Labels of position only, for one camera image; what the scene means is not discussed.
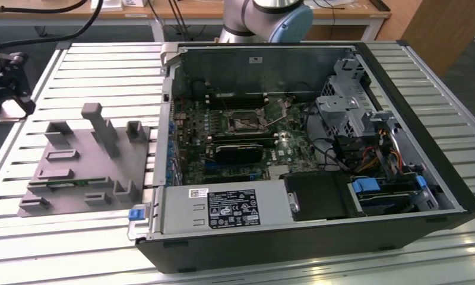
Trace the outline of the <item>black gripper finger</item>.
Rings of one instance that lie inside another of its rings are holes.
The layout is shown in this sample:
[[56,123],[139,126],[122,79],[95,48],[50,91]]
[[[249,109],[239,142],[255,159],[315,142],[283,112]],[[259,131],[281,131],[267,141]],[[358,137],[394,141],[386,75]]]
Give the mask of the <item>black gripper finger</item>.
[[36,110],[36,103],[32,100],[31,93],[23,90],[15,90],[15,101],[22,108],[24,115],[30,116]]

